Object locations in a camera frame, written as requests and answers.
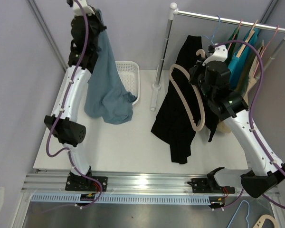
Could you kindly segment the beige wooden hanger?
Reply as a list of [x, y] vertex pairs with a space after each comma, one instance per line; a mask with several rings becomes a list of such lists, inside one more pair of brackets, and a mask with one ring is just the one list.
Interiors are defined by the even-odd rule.
[[169, 69], [169, 80], [176, 91], [181, 105], [185, 109], [192, 129], [199, 132], [206, 122], [203, 100], [197, 86], [190, 84], [189, 68], [197, 56], [180, 51], [176, 63]]

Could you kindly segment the black t shirt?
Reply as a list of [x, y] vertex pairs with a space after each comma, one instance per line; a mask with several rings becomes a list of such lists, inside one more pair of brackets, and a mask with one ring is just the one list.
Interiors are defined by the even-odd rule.
[[[201, 37], [188, 35], [180, 51], [196, 55], [199, 49], [202, 49]], [[193, 60], [189, 70], [195, 66], [197, 60], [198, 56]], [[202, 97], [201, 91], [199, 92], [206, 114], [205, 126], [210, 130], [208, 142], [211, 142], [217, 130], [219, 118], [210, 110], [207, 102]], [[156, 116], [151, 132], [160, 140], [169, 144], [171, 162], [179, 164], [188, 162], [187, 158], [191, 156], [191, 143], [196, 131], [192, 129], [185, 109], [181, 105], [181, 100], [177, 97], [171, 82], [169, 82], [168, 92]]]

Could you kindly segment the teal t shirt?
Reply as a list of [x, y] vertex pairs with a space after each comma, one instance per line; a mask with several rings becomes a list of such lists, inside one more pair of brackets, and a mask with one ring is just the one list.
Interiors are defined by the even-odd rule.
[[[249, 44], [252, 45], [252, 46], [257, 41], [257, 37], [258, 37], [258, 34], [259, 34], [259, 29], [255, 28], [254, 31], [255, 31], [255, 33], [252, 36], [251, 40], [249, 41]], [[248, 54], [250, 53], [251, 48], [246, 46], [246, 48], [245, 48], [245, 50], [242, 53], [240, 58], [236, 57], [236, 55], [238, 53], [238, 50], [234, 53], [234, 55], [233, 55], [233, 57], [231, 59], [231, 62], [229, 64], [229, 66], [228, 66], [228, 68], [230, 70], [229, 85], [230, 85], [230, 88], [232, 90], [236, 89], [236, 87], [237, 87], [237, 84], [238, 84], [241, 72], [242, 72], [242, 70], [244, 68], [244, 64], [246, 62]]]

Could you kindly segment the light blue wire hanger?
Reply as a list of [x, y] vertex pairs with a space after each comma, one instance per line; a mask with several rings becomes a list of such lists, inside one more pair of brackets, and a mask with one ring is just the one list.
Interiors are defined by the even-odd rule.
[[201, 36], [202, 38], [206, 38], [207, 40], [209, 40], [212, 45], [215, 44], [215, 43], [214, 43], [215, 34], [216, 34], [217, 30], [219, 29], [220, 23], [221, 23], [221, 17], [220, 17], [220, 15], [217, 15], [217, 17], [218, 17], [218, 24], [217, 24], [217, 26], [214, 28], [214, 30], [213, 30], [211, 36], [209, 36], [209, 37], [206, 36], [206, 35], [202, 35], [202, 36]]

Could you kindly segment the green t shirt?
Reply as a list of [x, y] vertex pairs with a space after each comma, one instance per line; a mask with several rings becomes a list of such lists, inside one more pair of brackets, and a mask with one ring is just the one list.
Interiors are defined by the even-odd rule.
[[[229, 40], [236, 40], [238, 38], [238, 34], [239, 34], [239, 28], [236, 28], [232, 35], [230, 36]], [[228, 57], [232, 57], [232, 53], [235, 47], [235, 43], [229, 43], [226, 45], [226, 48], [228, 50]]]

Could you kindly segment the grey-blue t shirt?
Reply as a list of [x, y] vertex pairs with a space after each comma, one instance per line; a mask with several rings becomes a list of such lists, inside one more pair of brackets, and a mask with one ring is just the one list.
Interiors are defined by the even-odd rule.
[[137, 99], [126, 91], [117, 71], [107, 31], [98, 38], [98, 59], [88, 81], [84, 110], [91, 118], [102, 118], [109, 124], [123, 124], [132, 119]]

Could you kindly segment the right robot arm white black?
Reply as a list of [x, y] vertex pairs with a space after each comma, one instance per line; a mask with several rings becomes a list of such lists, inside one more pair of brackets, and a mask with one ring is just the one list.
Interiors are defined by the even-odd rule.
[[285, 180], [285, 162], [270, 148], [252, 118], [252, 108], [229, 87], [230, 70], [222, 61], [198, 60], [190, 69], [190, 83], [197, 86], [210, 110], [223, 121], [242, 147], [250, 167], [210, 172], [207, 188], [218, 192], [225, 186], [243, 188], [258, 198]]

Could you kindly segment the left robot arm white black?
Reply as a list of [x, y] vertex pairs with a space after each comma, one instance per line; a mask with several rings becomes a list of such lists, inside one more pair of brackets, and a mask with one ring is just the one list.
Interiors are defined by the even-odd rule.
[[74, 16], [71, 21], [72, 40], [66, 83], [53, 113], [44, 118], [50, 131], [46, 142], [47, 156], [53, 158], [66, 152], [71, 163], [66, 183], [68, 191], [103, 191], [101, 181], [93, 178], [91, 166], [82, 149], [86, 127], [79, 124], [77, 119], [83, 89], [98, 59], [98, 38], [105, 30], [106, 26], [97, 13]]

